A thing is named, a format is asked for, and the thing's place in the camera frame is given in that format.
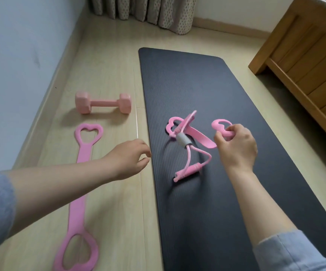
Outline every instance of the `black yoga mat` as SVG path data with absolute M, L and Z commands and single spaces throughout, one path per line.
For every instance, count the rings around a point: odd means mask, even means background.
M 225 62 L 213 56 L 141 48 L 159 227 L 165 271 L 258 270 L 233 187 L 217 149 L 201 174 L 173 183 L 187 151 L 165 132 L 169 118 L 197 110 L 191 126 L 213 138 L 227 119 L 256 138 L 254 172 L 278 205 L 326 257 L 326 212 Z M 192 153 L 191 164 L 205 157 Z

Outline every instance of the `pink figure-eight resistance band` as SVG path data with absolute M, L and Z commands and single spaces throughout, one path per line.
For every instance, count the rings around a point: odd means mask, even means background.
M 93 130 L 97 129 L 98 134 L 90 143 L 84 143 L 81 139 L 80 132 L 83 129 Z M 90 160 L 93 144 L 95 144 L 103 135 L 103 128 L 101 125 L 90 125 L 82 123 L 74 132 L 75 138 L 79 144 L 79 153 L 77 163 L 83 163 Z M 81 235 L 90 246 L 90 259 L 85 263 L 75 264 L 69 271 L 92 271 L 98 261 L 98 245 L 92 235 L 90 235 L 84 228 L 85 215 L 85 199 L 86 195 L 76 199 L 69 205 L 69 222 L 68 232 L 61 244 L 54 260 L 55 271 L 67 271 L 63 267 L 63 256 L 71 238 L 75 235 Z
M 194 115 L 196 113 L 197 113 L 197 110 L 193 111 L 185 119 L 182 119 L 180 117 L 172 117 L 169 119 L 169 122 L 165 128 L 165 130 L 168 132 L 169 136 L 171 138 L 175 138 L 181 146 L 183 146 L 187 149 L 187 153 L 188 153 L 187 164 L 182 170 L 176 172 L 175 178 L 173 179 L 174 182 L 178 182 L 180 179 L 183 179 L 189 175 L 192 175 L 192 174 L 198 172 L 199 170 L 202 169 L 203 166 L 208 164 L 212 159 L 211 154 L 193 146 L 192 142 L 186 135 L 192 136 L 195 140 L 197 140 L 199 143 L 201 143 L 206 148 L 217 147 L 217 145 L 213 141 L 211 141 L 210 138 L 206 137 L 204 134 L 199 132 L 197 129 L 190 126 L 190 123 L 194 120 Z M 175 128 L 174 131 L 172 131 L 172 127 L 174 126 L 175 120 L 181 121 L 181 123 Z M 232 140 L 235 135 L 234 131 L 225 130 L 224 125 L 220 124 L 221 122 L 228 123 L 228 124 L 232 125 L 232 123 L 230 121 L 227 121 L 224 119 L 218 119 L 218 120 L 214 120 L 212 122 L 213 129 L 221 132 L 222 136 L 225 137 L 227 141 Z M 196 163 L 193 165 L 189 165 L 191 149 L 207 155 L 208 159 L 202 164 Z

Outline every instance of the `pink exercise equipment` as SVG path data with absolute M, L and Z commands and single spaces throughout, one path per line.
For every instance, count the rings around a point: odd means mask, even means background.
M 188 153 L 188 161 L 186 166 L 175 173 L 175 178 L 173 179 L 174 182 L 178 182 L 179 180 L 192 175 L 202 169 L 203 166 L 208 164 L 211 159 L 212 155 L 208 152 L 201 150 L 199 148 L 196 148 L 192 145 L 192 141 L 187 137 L 187 135 L 192 136 L 196 141 L 201 143 L 206 148 L 215 148 L 217 145 L 211 141 L 210 138 L 199 132 L 197 129 L 190 126 L 190 123 L 194 120 L 194 115 L 197 113 L 197 110 L 193 111 L 191 114 L 187 116 L 187 118 L 182 119 L 180 117 L 172 117 L 169 119 L 169 122 L 167 126 L 165 127 L 165 130 L 169 134 L 171 138 L 175 138 L 180 146 L 185 147 L 187 149 Z M 172 131 L 172 127 L 174 126 L 174 121 L 181 121 L 181 123 L 175 128 L 174 131 Z M 227 140 L 230 141 L 233 139 L 235 133 L 234 131 L 227 131 L 224 128 L 224 125 L 220 123 L 228 123 L 232 125 L 230 121 L 224 120 L 224 119 L 217 119 L 212 122 L 212 128 L 221 132 L 222 136 Z M 208 156 L 208 159 L 204 163 L 196 163 L 196 164 L 190 164 L 190 155 L 191 150 L 195 150 L 197 152 L 200 152 L 206 156 Z
M 81 139 L 80 132 L 83 129 L 93 130 L 97 129 L 98 134 L 93 141 L 84 143 Z M 79 153 L 77 163 L 83 163 L 90 160 L 93 144 L 95 144 L 103 135 L 103 128 L 98 124 L 82 123 L 79 125 L 75 132 L 75 138 L 79 144 Z M 76 199 L 69 205 L 69 221 L 68 221 L 68 232 L 64 238 L 57 255 L 54 260 L 55 271 L 92 271 L 98 261 L 98 245 L 96 240 L 88 231 L 84 228 L 84 215 L 85 215 L 85 200 L 86 195 Z M 65 250 L 70 242 L 71 238 L 75 235 L 81 235 L 90 246 L 90 259 L 85 263 L 77 263 L 71 269 L 65 270 L 63 267 L 63 257 Z
M 92 100 L 88 92 L 75 93 L 75 107 L 81 114 L 89 114 L 92 107 L 119 107 L 121 113 L 132 111 L 132 99 L 129 94 L 121 93 L 118 100 Z

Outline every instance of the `forearm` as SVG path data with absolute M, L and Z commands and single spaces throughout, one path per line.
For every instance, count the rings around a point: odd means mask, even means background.
M 15 190 L 16 214 L 10 236 L 52 211 L 113 180 L 104 160 L 7 172 Z
M 252 246 L 265 238 L 297 229 L 253 172 L 227 171 L 236 192 Z

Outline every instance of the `patterned curtain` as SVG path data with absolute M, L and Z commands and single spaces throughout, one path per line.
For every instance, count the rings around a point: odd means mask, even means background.
M 129 14 L 139 21 L 157 24 L 183 35 L 190 31 L 196 0 L 92 0 L 94 13 L 106 11 L 112 19 L 127 20 Z

